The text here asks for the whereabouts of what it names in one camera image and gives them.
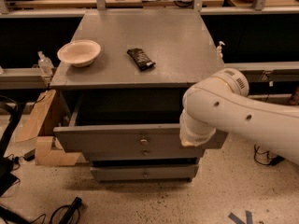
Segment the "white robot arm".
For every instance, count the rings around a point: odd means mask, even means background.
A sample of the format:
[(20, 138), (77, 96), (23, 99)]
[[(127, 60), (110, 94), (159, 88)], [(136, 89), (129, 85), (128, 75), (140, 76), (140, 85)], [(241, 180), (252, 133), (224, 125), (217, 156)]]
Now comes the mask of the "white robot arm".
[(250, 99), (249, 83), (225, 68), (189, 87), (179, 118), (181, 144), (200, 147), (217, 130), (236, 133), (299, 164), (299, 107)]

